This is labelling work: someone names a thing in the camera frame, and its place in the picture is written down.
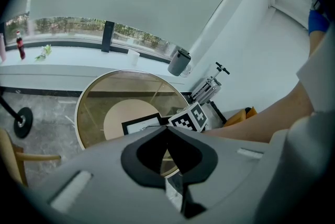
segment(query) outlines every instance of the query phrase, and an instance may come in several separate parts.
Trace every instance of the wooden chair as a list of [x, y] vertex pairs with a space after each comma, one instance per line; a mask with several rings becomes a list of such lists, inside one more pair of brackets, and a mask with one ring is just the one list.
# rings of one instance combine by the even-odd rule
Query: wooden chair
[[8, 133], [0, 128], [0, 155], [11, 177], [28, 186], [24, 161], [51, 161], [60, 160], [59, 155], [39, 155], [23, 153], [23, 148], [12, 144]]

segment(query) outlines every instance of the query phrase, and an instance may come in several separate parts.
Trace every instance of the round table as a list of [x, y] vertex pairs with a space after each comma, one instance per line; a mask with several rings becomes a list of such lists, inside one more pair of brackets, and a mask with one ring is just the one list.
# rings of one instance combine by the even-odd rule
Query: round table
[[[135, 70], [109, 72], [95, 79], [77, 102], [75, 131], [79, 145], [85, 149], [122, 137], [122, 122], [155, 113], [168, 117], [186, 106], [183, 95], [158, 76]], [[169, 177], [177, 171], [166, 151], [161, 175]]]

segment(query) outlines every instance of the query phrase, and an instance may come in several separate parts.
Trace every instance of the soda bottle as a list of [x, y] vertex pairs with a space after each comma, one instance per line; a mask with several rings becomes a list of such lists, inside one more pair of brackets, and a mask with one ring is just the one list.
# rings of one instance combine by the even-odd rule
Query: soda bottle
[[25, 48], [23, 46], [23, 41], [22, 41], [22, 37], [21, 37], [19, 30], [16, 32], [16, 45], [17, 45], [17, 49], [20, 52], [21, 59], [25, 59], [26, 57]]

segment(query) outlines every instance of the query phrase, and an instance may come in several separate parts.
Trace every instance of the gray floor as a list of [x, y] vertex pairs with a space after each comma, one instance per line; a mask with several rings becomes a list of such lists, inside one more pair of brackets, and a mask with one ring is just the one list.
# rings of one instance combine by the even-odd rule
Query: gray floor
[[14, 135], [13, 118], [0, 106], [0, 127], [6, 129], [12, 142], [34, 154], [59, 154], [61, 161], [25, 162], [29, 187], [36, 186], [62, 163], [81, 152], [73, 123], [78, 98], [4, 93], [3, 98], [15, 111], [29, 107], [33, 125], [29, 135], [18, 139]]

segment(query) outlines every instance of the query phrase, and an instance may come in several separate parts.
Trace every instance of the blue sleeve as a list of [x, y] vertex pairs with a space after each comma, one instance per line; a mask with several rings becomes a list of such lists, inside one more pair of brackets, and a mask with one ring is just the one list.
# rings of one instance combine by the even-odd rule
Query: blue sleeve
[[321, 15], [315, 10], [311, 10], [309, 12], [308, 34], [310, 34], [312, 31], [315, 31], [315, 30], [327, 32], [328, 27], [329, 27], [329, 22], [323, 15]]

